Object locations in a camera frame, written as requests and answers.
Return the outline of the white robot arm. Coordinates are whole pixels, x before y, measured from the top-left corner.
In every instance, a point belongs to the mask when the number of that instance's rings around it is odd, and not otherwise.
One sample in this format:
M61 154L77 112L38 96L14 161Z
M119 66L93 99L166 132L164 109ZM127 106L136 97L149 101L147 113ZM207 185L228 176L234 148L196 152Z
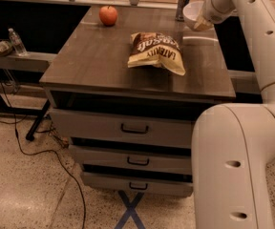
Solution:
M192 135L197 229L274 229L265 169L275 162L275 9L270 0L205 0L202 18L237 14L260 88L260 104L221 104Z

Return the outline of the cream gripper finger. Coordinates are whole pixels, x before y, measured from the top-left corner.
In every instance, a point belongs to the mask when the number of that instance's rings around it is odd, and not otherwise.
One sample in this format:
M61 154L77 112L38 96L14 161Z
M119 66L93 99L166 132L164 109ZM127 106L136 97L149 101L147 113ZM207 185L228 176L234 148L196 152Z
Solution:
M202 15L197 17L196 23L193 27L195 31L207 31L213 28L213 24L207 21Z

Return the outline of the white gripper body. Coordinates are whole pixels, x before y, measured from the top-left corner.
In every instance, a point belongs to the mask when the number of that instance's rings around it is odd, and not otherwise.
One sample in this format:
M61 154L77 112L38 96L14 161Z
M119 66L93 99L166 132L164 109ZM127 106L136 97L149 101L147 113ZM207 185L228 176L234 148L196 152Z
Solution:
M225 20L227 6L224 0L205 0L203 4L203 17L213 23L220 24Z

